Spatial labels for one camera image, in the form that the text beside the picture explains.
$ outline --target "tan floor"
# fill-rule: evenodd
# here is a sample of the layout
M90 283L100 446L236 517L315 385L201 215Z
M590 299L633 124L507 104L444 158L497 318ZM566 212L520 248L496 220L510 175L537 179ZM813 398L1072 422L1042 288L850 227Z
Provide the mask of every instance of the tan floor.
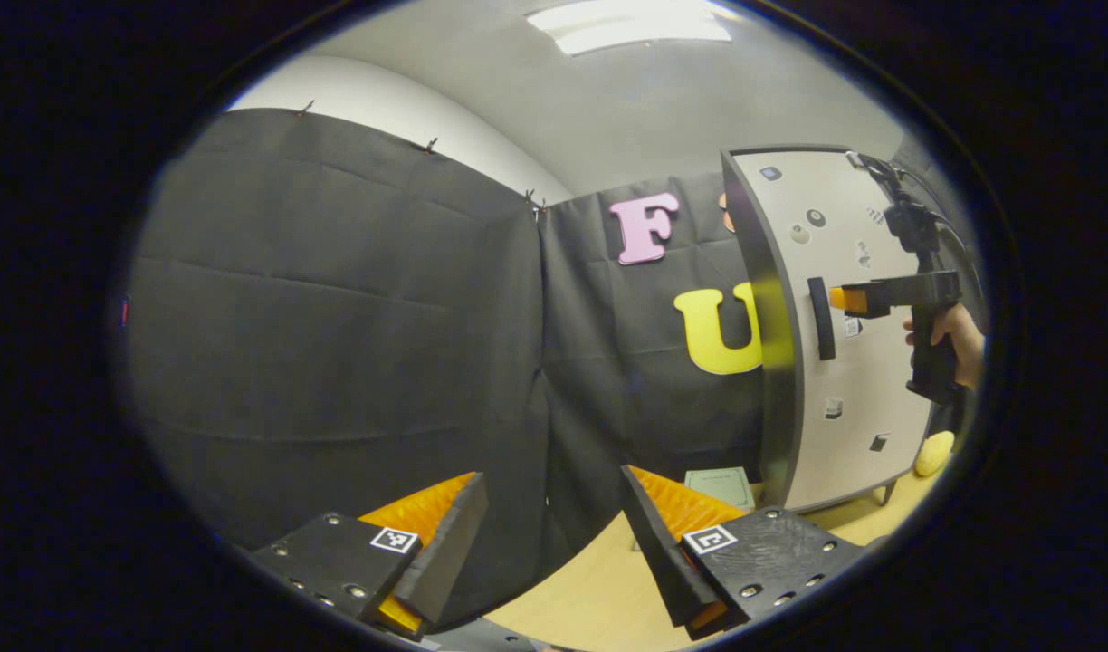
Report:
M885 536L923 499L943 469L929 478L912 471L897 480L885 507L883 490L803 515L858 546ZM761 486L752 486L758 500ZM485 619L553 644L591 652L666 652L690 646L683 628L670 626L634 533L619 515L576 557L540 585Z

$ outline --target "human hand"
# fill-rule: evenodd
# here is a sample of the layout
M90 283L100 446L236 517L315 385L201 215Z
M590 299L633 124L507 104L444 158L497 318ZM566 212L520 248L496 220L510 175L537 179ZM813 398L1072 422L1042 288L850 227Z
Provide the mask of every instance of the human hand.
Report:
M904 342L910 347L915 346L915 338L911 334L913 318L905 318L904 329L910 330ZM984 367L985 337L977 330L972 315L963 305L956 304L936 315L932 327L932 346L938 345L944 335L948 335L952 349L956 352L956 381L965 388L976 388L981 368Z

